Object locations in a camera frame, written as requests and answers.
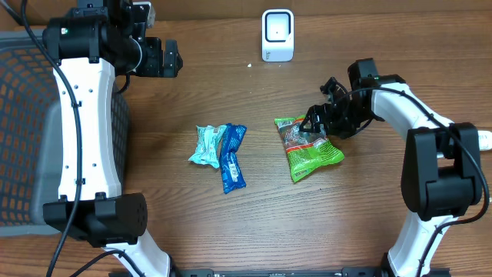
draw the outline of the wood grain surface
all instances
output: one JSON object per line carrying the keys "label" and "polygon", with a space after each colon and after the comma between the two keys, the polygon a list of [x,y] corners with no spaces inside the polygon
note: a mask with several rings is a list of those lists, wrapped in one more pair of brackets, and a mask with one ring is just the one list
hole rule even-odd
{"label": "wood grain surface", "polygon": [[[21,0],[6,0],[20,11]],[[289,8],[296,15],[380,14],[492,10],[492,0],[151,0],[156,20],[261,18],[269,8]],[[46,25],[65,16],[76,0],[29,0],[28,19]]]}
{"label": "wood grain surface", "polygon": [[[341,165],[293,184],[274,118],[323,103],[320,85],[331,76],[348,85],[347,67],[373,57],[380,74],[405,78],[441,115],[491,130],[492,12],[297,17],[287,63],[261,60],[260,26],[257,19],[159,22],[148,33],[177,39],[184,68],[176,79],[131,80],[125,192],[144,193],[150,233],[183,269],[378,265],[407,212],[403,140],[384,122],[345,141],[333,138],[346,156]],[[228,122],[248,127],[238,152],[248,186],[224,195],[220,172],[188,158],[196,125]],[[492,178],[492,153],[481,159]],[[451,228],[432,265],[451,267],[454,276],[491,276],[491,229],[490,215]],[[44,275],[57,241],[0,239],[0,275]],[[69,239],[55,275],[73,273],[100,252]],[[84,275],[117,270],[111,257]]]}

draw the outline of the mesh container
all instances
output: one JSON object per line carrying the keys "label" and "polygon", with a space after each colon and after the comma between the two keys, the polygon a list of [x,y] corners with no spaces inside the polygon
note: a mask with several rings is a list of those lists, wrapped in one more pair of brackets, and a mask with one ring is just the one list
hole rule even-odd
{"label": "mesh container", "polygon": [[[41,38],[42,31],[35,34]],[[45,224],[42,205],[58,200],[61,116],[48,61],[25,32],[0,32],[0,235],[57,232]],[[123,184],[129,109],[120,95],[111,101],[111,123]]]}

